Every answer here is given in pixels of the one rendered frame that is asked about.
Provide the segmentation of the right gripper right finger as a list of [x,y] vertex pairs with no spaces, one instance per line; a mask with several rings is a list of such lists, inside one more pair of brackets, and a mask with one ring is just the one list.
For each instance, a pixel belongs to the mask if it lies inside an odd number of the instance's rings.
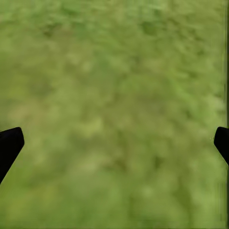
[[218,127],[214,144],[229,165],[229,129]]

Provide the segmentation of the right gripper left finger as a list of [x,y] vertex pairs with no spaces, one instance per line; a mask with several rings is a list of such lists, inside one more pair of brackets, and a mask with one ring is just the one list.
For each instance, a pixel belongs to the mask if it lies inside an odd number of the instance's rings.
[[0,132],[0,183],[24,146],[20,127]]

